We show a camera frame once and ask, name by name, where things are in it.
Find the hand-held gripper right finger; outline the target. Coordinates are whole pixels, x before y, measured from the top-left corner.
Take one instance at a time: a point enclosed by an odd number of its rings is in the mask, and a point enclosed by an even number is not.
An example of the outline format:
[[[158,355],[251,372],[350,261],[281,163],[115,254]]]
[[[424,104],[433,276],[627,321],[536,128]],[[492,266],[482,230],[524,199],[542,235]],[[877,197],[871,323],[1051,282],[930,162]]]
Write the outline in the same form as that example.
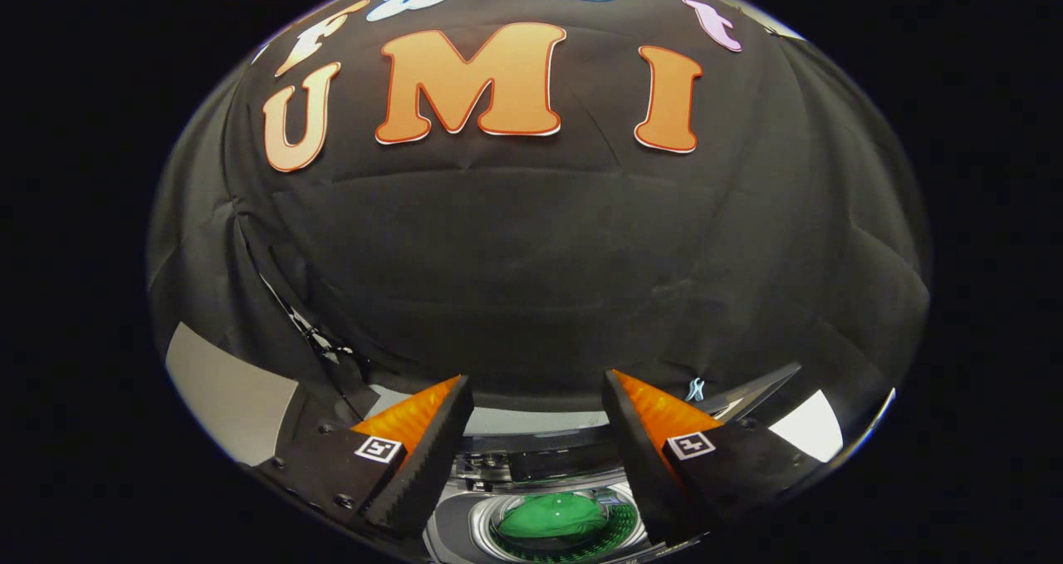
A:
[[[653,542],[729,530],[796,495],[824,463],[752,417],[712,417],[608,370],[601,405]]]

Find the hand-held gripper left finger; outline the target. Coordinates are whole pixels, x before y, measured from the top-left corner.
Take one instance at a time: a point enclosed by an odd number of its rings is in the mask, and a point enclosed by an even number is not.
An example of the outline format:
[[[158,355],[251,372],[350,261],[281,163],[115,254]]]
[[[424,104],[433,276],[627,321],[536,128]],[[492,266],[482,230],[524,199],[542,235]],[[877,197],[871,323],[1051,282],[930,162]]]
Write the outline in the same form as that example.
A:
[[[456,375],[353,427],[304,435],[252,473],[362,537],[417,540],[472,411],[470,379]]]

